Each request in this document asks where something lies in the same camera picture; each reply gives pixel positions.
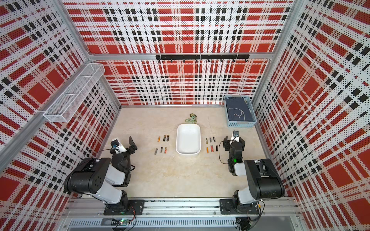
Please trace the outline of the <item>white plastic storage tray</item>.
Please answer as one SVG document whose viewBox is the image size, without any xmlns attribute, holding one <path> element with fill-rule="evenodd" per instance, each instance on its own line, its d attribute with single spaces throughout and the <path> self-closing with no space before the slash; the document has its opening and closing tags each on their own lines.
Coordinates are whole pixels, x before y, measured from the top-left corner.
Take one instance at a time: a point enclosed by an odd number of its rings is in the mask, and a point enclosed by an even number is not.
<svg viewBox="0 0 370 231">
<path fill-rule="evenodd" d="M 178 126 L 176 151 L 184 156 L 197 156 L 201 151 L 201 131 L 197 124 L 184 123 Z"/>
</svg>

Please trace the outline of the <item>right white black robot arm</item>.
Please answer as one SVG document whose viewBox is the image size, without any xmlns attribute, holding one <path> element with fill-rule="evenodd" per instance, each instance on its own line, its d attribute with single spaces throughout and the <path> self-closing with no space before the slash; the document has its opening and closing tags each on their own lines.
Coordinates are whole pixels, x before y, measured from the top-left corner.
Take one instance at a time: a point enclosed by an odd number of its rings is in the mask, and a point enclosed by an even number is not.
<svg viewBox="0 0 370 231">
<path fill-rule="evenodd" d="M 236 214 L 256 214 L 262 211 L 257 203 L 264 199 L 279 199 L 285 195 L 283 182 L 274 168 L 271 159 L 243 160 L 245 141 L 233 136 L 225 137 L 221 143 L 228 152 L 227 166 L 233 176 L 245 176 L 247 187 L 236 190 L 228 202 L 220 202 L 227 212 Z"/>
</svg>

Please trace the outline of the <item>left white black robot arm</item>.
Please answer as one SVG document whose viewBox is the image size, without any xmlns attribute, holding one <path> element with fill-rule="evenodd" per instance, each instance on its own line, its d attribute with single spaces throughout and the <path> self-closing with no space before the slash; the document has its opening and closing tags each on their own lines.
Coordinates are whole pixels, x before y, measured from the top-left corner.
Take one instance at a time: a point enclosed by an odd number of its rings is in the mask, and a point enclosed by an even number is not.
<svg viewBox="0 0 370 231">
<path fill-rule="evenodd" d="M 111 158 L 85 158 L 64 181 L 67 192 L 86 194 L 105 204 L 105 214 L 136 214 L 135 204 L 130 202 L 122 187 L 130 183 L 132 171 L 136 169 L 131 164 L 137 145 L 129 137 L 129 147 L 124 147 L 118 138 L 110 143 Z"/>
</svg>

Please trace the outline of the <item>light blue plastic basket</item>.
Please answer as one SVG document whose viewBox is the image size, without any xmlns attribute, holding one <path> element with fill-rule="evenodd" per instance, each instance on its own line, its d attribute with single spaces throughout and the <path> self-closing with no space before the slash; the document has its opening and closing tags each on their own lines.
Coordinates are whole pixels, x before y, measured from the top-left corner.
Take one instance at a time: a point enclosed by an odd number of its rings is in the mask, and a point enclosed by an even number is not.
<svg viewBox="0 0 370 231">
<path fill-rule="evenodd" d="M 252 128 L 257 122 L 249 96 L 226 95 L 225 114 L 228 127 Z"/>
</svg>

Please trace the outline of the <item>dark blue cloth in basket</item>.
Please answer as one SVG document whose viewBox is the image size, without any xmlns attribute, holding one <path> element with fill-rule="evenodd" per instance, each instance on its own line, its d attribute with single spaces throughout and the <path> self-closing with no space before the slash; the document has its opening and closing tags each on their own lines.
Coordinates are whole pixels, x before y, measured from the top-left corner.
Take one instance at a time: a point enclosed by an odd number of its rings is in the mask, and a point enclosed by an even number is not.
<svg viewBox="0 0 370 231">
<path fill-rule="evenodd" d="M 229 97 L 225 99 L 227 117 L 229 121 L 254 121 L 249 105 L 243 98 Z"/>
</svg>

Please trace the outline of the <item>green circuit board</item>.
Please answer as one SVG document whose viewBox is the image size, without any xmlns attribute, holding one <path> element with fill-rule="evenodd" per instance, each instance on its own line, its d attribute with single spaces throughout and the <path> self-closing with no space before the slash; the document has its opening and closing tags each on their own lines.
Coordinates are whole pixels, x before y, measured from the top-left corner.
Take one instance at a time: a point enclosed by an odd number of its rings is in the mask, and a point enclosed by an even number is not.
<svg viewBox="0 0 370 231">
<path fill-rule="evenodd" d="M 112 226 L 126 226 L 130 222 L 131 222 L 130 219 L 112 219 L 111 225 Z"/>
</svg>

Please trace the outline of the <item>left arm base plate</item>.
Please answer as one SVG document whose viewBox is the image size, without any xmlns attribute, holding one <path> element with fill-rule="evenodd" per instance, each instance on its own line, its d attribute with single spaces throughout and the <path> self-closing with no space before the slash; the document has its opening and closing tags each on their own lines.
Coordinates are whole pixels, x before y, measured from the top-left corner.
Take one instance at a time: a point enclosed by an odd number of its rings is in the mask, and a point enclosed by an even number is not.
<svg viewBox="0 0 370 231">
<path fill-rule="evenodd" d="M 115 216 L 115 215 L 142 215 L 144 210 L 145 200 L 130 199 L 125 201 L 123 204 L 106 204 L 104 210 L 105 216 Z"/>
</svg>

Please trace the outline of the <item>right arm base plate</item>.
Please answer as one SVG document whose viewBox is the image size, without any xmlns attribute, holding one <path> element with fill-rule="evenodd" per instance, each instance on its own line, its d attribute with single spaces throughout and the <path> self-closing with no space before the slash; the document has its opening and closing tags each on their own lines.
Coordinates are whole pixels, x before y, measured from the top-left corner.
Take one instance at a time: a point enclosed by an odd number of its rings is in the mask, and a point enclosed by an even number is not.
<svg viewBox="0 0 370 231">
<path fill-rule="evenodd" d="M 220 199 L 222 215 L 259 215 L 260 209 L 256 204 L 237 204 L 232 199 Z"/>
</svg>

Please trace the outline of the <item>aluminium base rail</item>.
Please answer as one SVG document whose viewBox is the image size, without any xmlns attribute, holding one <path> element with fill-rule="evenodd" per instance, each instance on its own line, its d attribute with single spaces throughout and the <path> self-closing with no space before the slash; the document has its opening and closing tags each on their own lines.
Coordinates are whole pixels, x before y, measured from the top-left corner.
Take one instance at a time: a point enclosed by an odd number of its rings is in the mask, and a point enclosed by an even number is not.
<svg viewBox="0 0 370 231">
<path fill-rule="evenodd" d="M 289 197 L 257 203 L 259 215 L 222 215 L 220 199 L 230 198 L 134 198 L 145 200 L 142 215 L 105 216 L 103 203 L 88 198 L 73 199 L 57 230 L 231 230 L 251 222 L 253 231 L 305 231 L 296 202 Z M 130 219 L 126 226 L 112 226 L 112 219 Z"/>
</svg>

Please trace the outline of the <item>black hook rail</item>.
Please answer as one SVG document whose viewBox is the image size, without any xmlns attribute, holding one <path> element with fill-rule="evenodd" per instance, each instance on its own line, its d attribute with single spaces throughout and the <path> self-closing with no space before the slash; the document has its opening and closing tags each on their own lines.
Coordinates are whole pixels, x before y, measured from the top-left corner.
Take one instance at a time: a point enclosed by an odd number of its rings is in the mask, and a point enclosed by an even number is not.
<svg viewBox="0 0 370 231">
<path fill-rule="evenodd" d="M 156 60 L 247 60 L 249 54 L 188 54 L 188 55 L 156 55 Z"/>
</svg>

